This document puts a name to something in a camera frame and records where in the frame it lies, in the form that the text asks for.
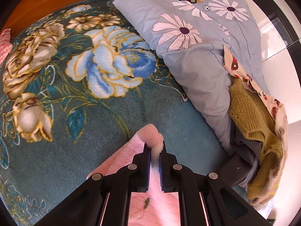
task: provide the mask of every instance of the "teal floral blanket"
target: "teal floral blanket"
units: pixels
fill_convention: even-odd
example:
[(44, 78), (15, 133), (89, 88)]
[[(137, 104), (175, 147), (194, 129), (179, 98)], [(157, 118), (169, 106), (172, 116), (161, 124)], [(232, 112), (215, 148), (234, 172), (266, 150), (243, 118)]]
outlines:
[(36, 223), (148, 123), (195, 172), (227, 159), (112, 1), (45, 16), (14, 39), (1, 65), (0, 197), (18, 225)]

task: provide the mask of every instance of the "pink knit fabric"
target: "pink knit fabric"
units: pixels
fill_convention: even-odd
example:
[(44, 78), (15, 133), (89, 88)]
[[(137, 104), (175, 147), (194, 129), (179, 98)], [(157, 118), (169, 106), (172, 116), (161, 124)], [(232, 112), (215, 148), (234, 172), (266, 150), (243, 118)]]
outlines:
[(9, 42), (11, 39), (11, 30), (5, 29), (0, 35), (0, 64), (13, 49), (13, 45)]
[[(133, 156), (143, 152), (144, 142), (141, 139), (146, 143), (152, 143), (152, 149), (159, 146), (163, 137), (154, 128), (155, 126), (152, 124), (141, 128), (130, 141), (91, 172), (88, 177), (94, 173), (105, 175), (116, 173), (121, 167), (131, 164)], [(145, 202), (148, 198), (149, 204), (145, 208)], [(157, 170), (150, 170), (150, 185), (147, 193), (132, 193), (128, 225), (180, 226), (178, 193), (161, 191), (160, 175)]]

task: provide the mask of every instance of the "blue rose print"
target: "blue rose print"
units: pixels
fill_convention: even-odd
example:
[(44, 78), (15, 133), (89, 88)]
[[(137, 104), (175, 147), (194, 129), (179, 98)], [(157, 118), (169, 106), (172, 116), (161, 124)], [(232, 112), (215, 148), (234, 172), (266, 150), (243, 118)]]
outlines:
[(125, 96), (156, 70), (156, 58), (142, 37), (119, 26), (85, 33), (92, 38), (93, 49), (74, 56), (66, 74), (74, 81), (85, 77), (96, 98)]
[(80, 13), (80, 12), (84, 12), (90, 8), (91, 8), (90, 5), (79, 5), (79, 6), (71, 8), (70, 11), (72, 11), (74, 13)]

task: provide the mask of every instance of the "white daisy print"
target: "white daisy print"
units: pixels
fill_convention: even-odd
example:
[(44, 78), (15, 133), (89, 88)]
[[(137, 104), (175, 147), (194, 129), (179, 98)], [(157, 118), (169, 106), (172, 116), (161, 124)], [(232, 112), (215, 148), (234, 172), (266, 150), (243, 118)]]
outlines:
[(167, 13), (160, 15), (169, 23), (157, 22), (153, 25), (153, 31), (162, 31), (165, 29), (172, 29), (160, 37), (158, 41), (158, 46), (167, 42), (172, 37), (176, 36), (175, 40), (169, 45), (168, 52), (176, 51), (183, 48), (188, 48), (193, 44), (198, 42), (203, 42), (201, 38), (198, 37), (200, 34), (198, 30), (192, 29), (193, 26), (189, 23), (186, 23), (184, 20), (181, 20), (179, 16), (174, 15), (174, 18), (171, 18)]
[(200, 11), (198, 8), (196, 8), (195, 6), (193, 6), (189, 1), (176, 1), (172, 3), (173, 6), (182, 6), (179, 7), (179, 10), (183, 10), (183, 11), (187, 11), (187, 10), (192, 10), (191, 15), (192, 16), (196, 16), (196, 17), (203, 17), (205, 20), (212, 20), (207, 14), (203, 13), (202, 11)]
[(212, 0), (212, 1), (216, 2), (217, 4), (208, 3), (208, 6), (211, 6), (210, 7), (211, 11), (219, 10), (218, 12), (216, 12), (216, 14), (218, 14), (219, 16), (224, 16), (226, 14), (226, 19), (232, 20), (233, 17), (235, 17), (239, 21), (242, 21), (242, 19), (248, 20), (246, 17), (249, 17), (249, 15), (245, 14), (247, 10), (245, 8), (236, 8), (238, 6), (237, 2), (234, 1), (230, 5), (228, 0), (222, 0), (223, 3), (218, 0)]
[(226, 31), (226, 27), (225, 26), (222, 26), (221, 24), (218, 24), (221, 28), (222, 28), (222, 30), (223, 30), (223, 32), (228, 36), (228, 35), (230, 35), (230, 31)]

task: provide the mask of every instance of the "floral pillow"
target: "floral pillow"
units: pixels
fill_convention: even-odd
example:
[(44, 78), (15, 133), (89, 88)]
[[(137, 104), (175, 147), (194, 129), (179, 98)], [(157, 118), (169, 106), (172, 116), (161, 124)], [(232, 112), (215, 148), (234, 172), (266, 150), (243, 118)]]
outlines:
[(187, 96), (229, 150), (231, 85), (223, 46), (268, 92), (261, 72), (260, 31), (245, 0), (115, 0), (113, 4), (164, 59)]

